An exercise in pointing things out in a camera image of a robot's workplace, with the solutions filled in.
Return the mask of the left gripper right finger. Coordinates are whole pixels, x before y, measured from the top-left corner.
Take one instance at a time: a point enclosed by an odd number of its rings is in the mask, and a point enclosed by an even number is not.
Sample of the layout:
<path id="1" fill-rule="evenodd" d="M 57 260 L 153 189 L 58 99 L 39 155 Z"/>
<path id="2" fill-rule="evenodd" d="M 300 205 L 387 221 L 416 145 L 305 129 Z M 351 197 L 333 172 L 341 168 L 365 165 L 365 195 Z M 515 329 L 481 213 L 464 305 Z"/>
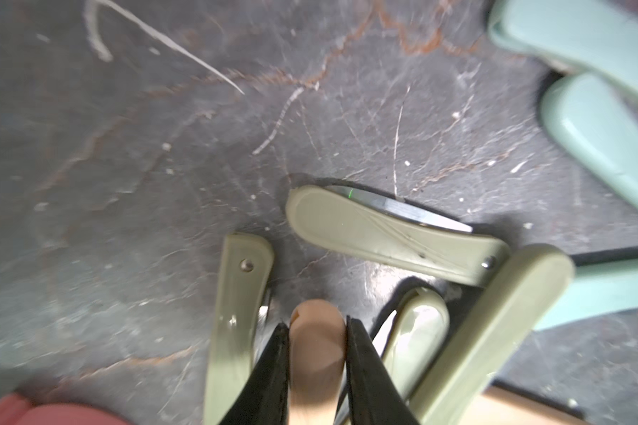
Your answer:
<path id="1" fill-rule="evenodd" d="M 363 323 L 347 318 L 347 396 L 354 425 L 416 424 Z"/>

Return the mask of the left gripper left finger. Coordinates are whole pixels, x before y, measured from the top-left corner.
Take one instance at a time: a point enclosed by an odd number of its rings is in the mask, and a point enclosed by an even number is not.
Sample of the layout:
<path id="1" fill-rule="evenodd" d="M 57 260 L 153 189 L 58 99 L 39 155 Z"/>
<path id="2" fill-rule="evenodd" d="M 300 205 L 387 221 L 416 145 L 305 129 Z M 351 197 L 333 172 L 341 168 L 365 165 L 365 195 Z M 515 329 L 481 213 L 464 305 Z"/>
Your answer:
<path id="1" fill-rule="evenodd" d="M 286 425 L 290 382 L 290 329 L 280 323 L 221 425 Z"/>

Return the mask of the pink knife cluster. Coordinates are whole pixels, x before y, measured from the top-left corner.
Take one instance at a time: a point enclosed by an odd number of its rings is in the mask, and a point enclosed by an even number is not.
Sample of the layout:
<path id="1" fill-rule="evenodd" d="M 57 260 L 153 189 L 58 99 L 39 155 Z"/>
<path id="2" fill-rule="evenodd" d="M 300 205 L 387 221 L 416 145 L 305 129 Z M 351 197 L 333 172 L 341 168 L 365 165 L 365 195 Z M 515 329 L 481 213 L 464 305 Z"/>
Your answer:
<path id="1" fill-rule="evenodd" d="M 346 358 L 346 323 L 322 299 L 295 308 L 290 321 L 290 424 L 333 424 Z"/>

